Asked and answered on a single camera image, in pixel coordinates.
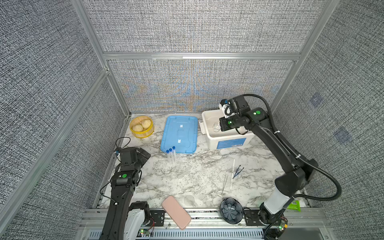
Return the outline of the white plastic storage box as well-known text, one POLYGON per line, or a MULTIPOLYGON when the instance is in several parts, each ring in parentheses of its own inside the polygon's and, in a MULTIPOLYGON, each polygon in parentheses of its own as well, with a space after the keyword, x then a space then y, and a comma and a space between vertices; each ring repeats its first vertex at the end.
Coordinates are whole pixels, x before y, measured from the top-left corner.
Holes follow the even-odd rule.
POLYGON ((225 132, 221 131, 219 119, 224 116, 225 115, 221 110, 210 110, 202 112, 203 121, 200 122, 200 127, 202 134, 206 136, 208 148, 210 150, 218 150, 217 145, 219 141, 241 138, 247 138, 243 146, 248 145, 255 137, 252 132, 241 135, 235 129, 231 129, 225 132))

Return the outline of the blue plastic box lid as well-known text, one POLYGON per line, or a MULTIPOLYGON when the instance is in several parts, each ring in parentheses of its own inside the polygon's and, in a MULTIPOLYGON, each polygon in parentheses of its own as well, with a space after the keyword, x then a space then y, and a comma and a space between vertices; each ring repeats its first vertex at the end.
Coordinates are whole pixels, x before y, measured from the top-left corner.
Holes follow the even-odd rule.
POLYGON ((177 154, 193 154, 197 149, 198 118, 169 116, 166 120, 161 151, 175 147, 177 154))

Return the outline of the dark blue tweezers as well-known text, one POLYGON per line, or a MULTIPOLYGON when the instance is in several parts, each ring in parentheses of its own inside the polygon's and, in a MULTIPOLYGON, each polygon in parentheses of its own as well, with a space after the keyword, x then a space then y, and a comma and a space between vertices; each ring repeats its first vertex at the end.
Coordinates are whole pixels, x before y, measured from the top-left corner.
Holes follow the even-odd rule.
POLYGON ((238 166, 238 168, 236 169, 232 179, 234 179, 235 177, 237 177, 242 171, 243 171, 244 168, 242 168, 241 165, 238 166))

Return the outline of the metal tweezers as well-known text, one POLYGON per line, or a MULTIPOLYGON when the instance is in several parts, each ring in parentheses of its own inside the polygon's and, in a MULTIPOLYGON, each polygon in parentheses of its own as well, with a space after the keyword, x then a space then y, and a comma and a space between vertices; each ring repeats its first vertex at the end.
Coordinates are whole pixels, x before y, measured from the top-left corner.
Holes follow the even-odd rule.
POLYGON ((228 175, 225 175, 224 181, 223 181, 223 187, 222 187, 222 194, 224 193, 227 181, 228 181, 228 175))

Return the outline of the clear petri dish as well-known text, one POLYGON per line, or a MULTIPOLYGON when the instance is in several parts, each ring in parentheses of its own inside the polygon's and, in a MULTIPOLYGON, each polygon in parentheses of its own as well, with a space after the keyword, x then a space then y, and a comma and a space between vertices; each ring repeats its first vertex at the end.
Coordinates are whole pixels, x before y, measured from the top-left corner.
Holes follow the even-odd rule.
POLYGON ((186 195, 183 199, 184 207, 195 208, 197 206, 196 200, 193 195, 186 195))

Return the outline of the white glass rod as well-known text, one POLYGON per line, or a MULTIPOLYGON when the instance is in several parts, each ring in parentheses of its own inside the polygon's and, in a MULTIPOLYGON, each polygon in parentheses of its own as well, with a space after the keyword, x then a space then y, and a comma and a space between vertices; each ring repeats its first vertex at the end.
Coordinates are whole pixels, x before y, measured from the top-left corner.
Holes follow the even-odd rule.
POLYGON ((236 163, 236 160, 234 159, 233 160, 232 173, 231 173, 230 191, 232 190, 232 186, 233 186, 233 177, 234 177, 234 173, 235 173, 235 163, 236 163))

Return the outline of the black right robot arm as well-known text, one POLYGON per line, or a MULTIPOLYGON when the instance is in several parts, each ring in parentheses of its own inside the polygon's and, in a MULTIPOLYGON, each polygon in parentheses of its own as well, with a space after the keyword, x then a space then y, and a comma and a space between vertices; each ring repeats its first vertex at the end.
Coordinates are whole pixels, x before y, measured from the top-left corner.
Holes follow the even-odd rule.
POLYGON ((314 159, 307 159, 291 145, 277 129, 270 105, 259 95, 254 98, 261 100, 266 108, 251 109, 246 101, 247 95, 220 101, 219 107, 224 113, 220 118, 222 132, 238 130, 243 127, 252 132, 271 151, 278 160, 284 174, 275 179, 275 190, 260 205, 259 220, 264 225, 272 225, 284 214, 287 206, 297 198, 305 198, 321 202, 334 201, 342 195, 342 186, 331 174, 321 169, 314 159), (328 178, 336 187, 336 192, 330 197, 315 197, 298 194, 318 172, 328 178))

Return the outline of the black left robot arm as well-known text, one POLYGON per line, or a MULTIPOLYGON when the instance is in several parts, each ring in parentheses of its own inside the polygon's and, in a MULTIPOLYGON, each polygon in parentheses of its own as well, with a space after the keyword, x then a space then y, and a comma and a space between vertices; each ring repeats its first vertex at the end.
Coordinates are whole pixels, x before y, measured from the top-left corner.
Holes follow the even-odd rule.
POLYGON ((151 157, 142 148, 120 149, 120 165, 111 178, 111 200, 100 235, 101 240, 122 240, 129 206, 141 180, 141 168, 151 157))

